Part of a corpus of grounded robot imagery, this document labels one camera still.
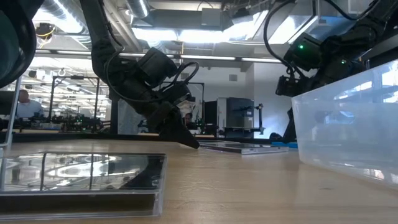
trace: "workbench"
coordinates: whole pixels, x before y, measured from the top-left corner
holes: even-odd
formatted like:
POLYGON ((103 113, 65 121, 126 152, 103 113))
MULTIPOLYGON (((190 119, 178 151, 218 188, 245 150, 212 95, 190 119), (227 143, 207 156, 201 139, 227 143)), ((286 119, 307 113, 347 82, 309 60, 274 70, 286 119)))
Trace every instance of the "workbench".
POLYGON ((43 151, 161 152, 168 156, 161 217, 18 223, 397 223, 398 192, 302 164, 297 152, 242 156, 174 142, 80 139, 14 143, 43 151))

